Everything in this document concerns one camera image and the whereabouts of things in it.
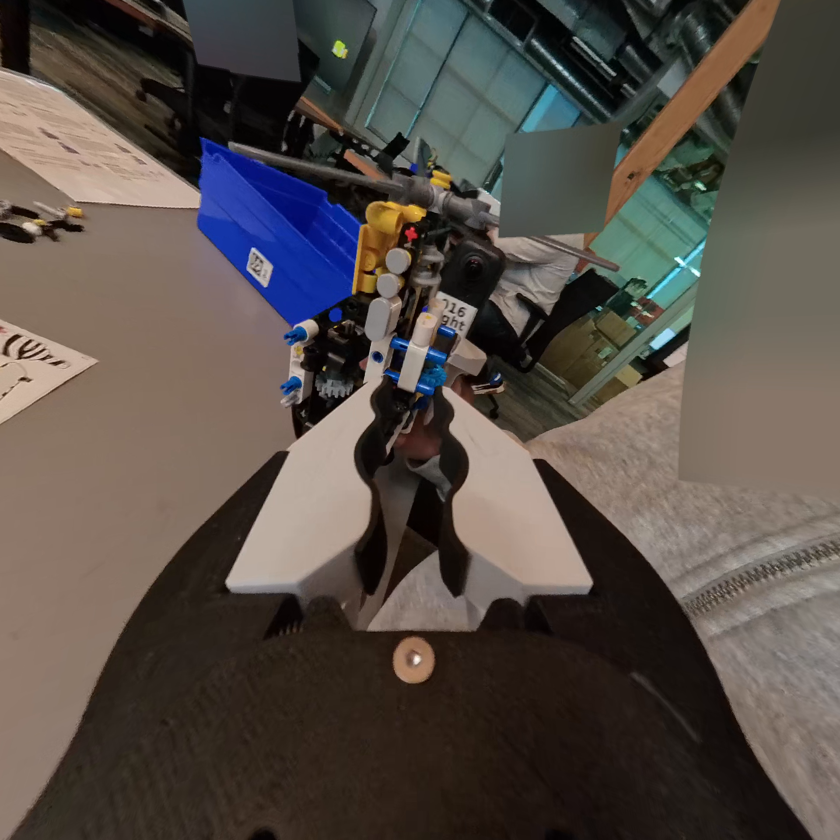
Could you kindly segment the lego helicopter model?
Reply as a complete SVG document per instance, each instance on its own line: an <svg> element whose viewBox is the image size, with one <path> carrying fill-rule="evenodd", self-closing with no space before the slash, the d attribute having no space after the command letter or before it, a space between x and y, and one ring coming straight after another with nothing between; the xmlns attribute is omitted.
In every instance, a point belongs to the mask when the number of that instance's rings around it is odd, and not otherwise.
<svg viewBox="0 0 840 840"><path fill-rule="evenodd" d="M451 238L486 238L499 224L490 205L451 192L446 174L393 174L381 180L231 142L229 149L292 172L369 186L386 195L371 203L360 228L351 295L300 322L284 339L290 372L281 387L303 430L312 430L363 385L391 381L399 434L433 425L434 394L460 339L442 324L435 300Z"/></svg>

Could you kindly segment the stack of cardboard boxes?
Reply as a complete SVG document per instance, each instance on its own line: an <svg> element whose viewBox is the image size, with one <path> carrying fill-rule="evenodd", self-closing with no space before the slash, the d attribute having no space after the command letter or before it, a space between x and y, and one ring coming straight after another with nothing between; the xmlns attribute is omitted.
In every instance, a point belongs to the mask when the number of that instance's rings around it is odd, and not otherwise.
<svg viewBox="0 0 840 840"><path fill-rule="evenodd" d="M561 378L574 395L635 338L637 328L634 319L628 322L609 309L594 316L585 314L552 340L540 364Z"/></svg>

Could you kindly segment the black monitor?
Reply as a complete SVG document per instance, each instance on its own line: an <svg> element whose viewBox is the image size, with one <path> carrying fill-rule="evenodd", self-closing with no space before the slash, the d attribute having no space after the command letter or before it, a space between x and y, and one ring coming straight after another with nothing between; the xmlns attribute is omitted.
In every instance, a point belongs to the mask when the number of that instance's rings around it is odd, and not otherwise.
<svg viewBox="0 0 840 840"><path fill-rule="evenodd" d="M297 33L318 57L317 78L343 91L362 56L375 19L367 1L294 1Z"/></svg>

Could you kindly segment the pile of black yellow lego pieces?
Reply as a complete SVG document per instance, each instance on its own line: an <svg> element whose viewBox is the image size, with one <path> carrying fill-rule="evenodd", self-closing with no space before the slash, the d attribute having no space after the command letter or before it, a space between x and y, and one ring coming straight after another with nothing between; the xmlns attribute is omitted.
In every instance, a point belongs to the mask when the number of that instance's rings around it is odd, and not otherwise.
<svg viewBox="0 0 840 840"><path fill-rule="evenodd" d="M60 232L81 233L85 218L77 206L52 207L35 202L35 208L1 199L1 238L19 244L33 244L40 238L54 242Z"/></svg>

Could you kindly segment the black office chair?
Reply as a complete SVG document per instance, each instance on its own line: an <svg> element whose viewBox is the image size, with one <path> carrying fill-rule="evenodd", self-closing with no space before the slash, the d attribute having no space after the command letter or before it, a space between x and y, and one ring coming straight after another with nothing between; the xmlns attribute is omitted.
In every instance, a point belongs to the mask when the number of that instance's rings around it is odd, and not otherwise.
<svg viewBox="0 0 840 840"><path fill-rule="evenodd" d="M589 268L565 285L548 314L540 313L535 305L529 303L531 319L521 340L524 357L523 361L518 363L520 372L531 372L551 342L563 330L599 307L605 306L616 295L630 293L630 287L636 286L639 286L636 294L640 295L646 291L648 281L632 278L625 286L619 287L594 268Z"/></svg>

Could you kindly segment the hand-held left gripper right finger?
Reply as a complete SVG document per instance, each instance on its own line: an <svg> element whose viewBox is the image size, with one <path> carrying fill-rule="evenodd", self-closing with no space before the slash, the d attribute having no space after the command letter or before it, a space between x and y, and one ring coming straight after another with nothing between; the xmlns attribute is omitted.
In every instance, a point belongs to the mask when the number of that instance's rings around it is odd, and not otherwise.
<svg viewBox="0 0 840 840"><path fill-rule="evenodd" d="M452 388L434 394L448 484L440 575L478 625L499 600L588 595L593 581L529 452Z"/></svg>

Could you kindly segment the person's right hand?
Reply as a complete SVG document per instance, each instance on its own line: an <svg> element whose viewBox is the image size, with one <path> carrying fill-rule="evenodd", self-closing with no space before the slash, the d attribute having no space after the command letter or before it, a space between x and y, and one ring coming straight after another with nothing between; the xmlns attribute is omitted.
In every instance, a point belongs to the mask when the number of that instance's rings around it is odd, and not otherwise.
<svg viewBox="0 0 840 840"><path fill-rule="evenodd" d="M438 457L441 445L442 438L431 425L415 424L409 432L397 436L394 450L406 462L421 465Z"/></svg>

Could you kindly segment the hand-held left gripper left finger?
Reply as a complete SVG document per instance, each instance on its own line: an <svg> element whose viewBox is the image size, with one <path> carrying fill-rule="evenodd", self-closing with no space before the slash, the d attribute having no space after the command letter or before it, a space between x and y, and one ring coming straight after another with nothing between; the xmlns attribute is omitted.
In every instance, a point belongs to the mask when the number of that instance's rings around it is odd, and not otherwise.
<svg viewBox="0 0 840 840"><path fill-rule="evenodd" d="M227 575L235 594L334 599L351 625L382 608L406 528L406 469L386 463L392 381L363 385L289 447Z"/></svg>

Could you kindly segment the printed white paper sheet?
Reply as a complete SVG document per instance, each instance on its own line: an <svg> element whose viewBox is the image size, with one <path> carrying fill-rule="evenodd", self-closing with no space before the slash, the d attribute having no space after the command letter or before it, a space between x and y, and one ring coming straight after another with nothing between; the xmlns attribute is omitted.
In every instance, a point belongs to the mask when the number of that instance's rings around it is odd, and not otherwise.
<svg viewBox="0 0 840 840"><path fill-rule="evenodd" d="M1 72L1 148L85 204L197 209L200 192L63 91Z"/></svg>

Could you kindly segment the zebra striped sticker sheet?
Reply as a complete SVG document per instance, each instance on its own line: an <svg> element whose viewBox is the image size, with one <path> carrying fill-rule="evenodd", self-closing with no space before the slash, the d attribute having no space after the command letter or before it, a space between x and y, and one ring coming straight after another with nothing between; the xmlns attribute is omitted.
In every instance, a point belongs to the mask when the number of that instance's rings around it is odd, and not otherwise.
<svg viewBox="0 0 840 840"><path fill-rule="evenodd" d="M15 417L98 360L1 321L1 423Z"/></svg>

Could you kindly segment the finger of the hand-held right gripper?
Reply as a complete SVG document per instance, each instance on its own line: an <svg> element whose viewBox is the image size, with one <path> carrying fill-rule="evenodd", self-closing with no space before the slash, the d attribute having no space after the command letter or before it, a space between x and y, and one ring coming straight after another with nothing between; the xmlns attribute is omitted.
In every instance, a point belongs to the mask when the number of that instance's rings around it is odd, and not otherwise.
<svg viewBox="0 0 840 840"><path fill-rule="evenodd" d="M446 378L441 387L458 394L474 394L474 380L487 365L487 355L472 342L460 340L444 363Z"/></svg>

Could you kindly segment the grey zip hoodie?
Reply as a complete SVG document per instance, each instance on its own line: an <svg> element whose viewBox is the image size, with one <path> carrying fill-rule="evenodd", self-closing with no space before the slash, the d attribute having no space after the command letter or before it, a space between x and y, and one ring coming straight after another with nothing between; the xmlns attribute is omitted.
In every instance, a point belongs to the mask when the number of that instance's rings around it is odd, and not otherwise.
<svg viewBox="0 0 840 840"><path fill-rule="evenodd" d="M813 838L838 838L838 502L679 479L685 368L524 446L664 579L772 781Z"/></svg>

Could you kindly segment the person's right forearm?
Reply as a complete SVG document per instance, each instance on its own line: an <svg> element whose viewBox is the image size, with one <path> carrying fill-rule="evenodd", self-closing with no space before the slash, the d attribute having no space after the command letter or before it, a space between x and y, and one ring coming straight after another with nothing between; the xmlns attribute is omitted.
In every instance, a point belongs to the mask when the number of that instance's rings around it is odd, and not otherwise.
<svg viewBox="0 0 840 840"><path fill-rule="evenodd" d="M406 465L421 480L425 480L435 488L437 498L441 502L447 499L452 483L441 468L440 455L435 455L426 460L408 458Z"/></svg>

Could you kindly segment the blue plastic bin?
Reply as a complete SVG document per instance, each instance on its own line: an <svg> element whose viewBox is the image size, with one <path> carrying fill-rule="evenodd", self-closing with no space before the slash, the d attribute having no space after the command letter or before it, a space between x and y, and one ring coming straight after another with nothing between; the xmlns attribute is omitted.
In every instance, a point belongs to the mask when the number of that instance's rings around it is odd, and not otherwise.
<svg viewBox="0 0 840 840"><path fill-rule="evenodd" d="M361 225L314 185L201 139L197 226L290 325L351 295Z"/></svg>

